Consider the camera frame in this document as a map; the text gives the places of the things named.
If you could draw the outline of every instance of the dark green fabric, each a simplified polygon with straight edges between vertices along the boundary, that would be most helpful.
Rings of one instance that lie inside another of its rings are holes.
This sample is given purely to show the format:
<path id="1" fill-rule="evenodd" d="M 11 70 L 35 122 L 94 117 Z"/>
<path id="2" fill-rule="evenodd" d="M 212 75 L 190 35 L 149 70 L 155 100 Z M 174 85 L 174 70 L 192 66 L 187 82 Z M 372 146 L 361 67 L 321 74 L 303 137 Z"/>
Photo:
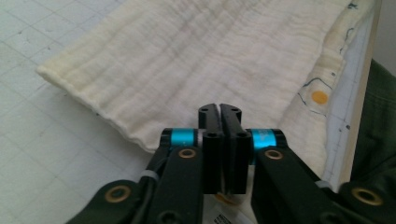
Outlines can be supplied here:
<path id="1" fill-rule="evenodd" d="M 396 199 L 396 77 L 372 61 L 351 180 Z"/>

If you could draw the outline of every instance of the yellow dot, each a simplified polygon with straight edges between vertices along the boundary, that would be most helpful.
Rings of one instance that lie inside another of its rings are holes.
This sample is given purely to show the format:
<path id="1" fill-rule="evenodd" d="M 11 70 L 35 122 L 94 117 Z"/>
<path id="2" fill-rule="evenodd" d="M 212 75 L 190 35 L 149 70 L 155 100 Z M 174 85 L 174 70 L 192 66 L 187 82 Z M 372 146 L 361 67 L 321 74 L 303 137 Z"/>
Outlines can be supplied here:
<path id="1" fill-rule="evenodd" d="M 329 96 L 323 91 L 314 91 L 312 93 L 312 100 L 314 100 L 319 105 L 324 105 L 327 103 Z"/>

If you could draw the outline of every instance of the cream fabric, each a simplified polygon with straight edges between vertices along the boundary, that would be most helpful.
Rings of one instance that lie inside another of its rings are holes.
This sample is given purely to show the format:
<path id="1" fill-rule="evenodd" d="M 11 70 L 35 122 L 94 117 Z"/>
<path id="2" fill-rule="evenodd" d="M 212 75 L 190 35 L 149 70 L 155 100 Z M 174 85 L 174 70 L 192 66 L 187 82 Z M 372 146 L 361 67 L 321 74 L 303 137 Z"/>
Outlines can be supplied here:
<path id="1" fill-rule="evenodd" d="M 147 151 L 163 128 L 196 127 L 200 106 L 224 103 L 242 109 L 245 128 L 284 129 L 290 147 L 321 174 L 326 120 L 297 96 L 316 69 L 340 75 L 342 55 L 323 43 L 345 37 L 329 32 L 349 3 L 127 0 L 36 71 Z M 325 51 L 334 55 L 331 68 L 316 66 L 332 61 L 320 56 Z"/>

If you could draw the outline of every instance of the white tiled surface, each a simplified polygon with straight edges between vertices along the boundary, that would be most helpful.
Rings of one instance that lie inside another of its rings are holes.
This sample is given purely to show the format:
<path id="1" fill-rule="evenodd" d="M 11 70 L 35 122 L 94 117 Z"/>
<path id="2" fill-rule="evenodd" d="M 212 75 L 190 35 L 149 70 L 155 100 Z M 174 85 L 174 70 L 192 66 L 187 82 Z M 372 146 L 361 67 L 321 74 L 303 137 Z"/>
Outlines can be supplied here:
<path id="1" fill-rule="evenodd" d="M 65 223 L 104 184 L 137 180 L 148 163 L 151 155 L 34 72 L 121 2 L 0 1 L 0 223 Z M 332 182 L 345 148 L 356 74 L 352 68 L 340 81 L 345 88 L 335 95 L 340 103 L 330 117 L 325 177 Z"/>

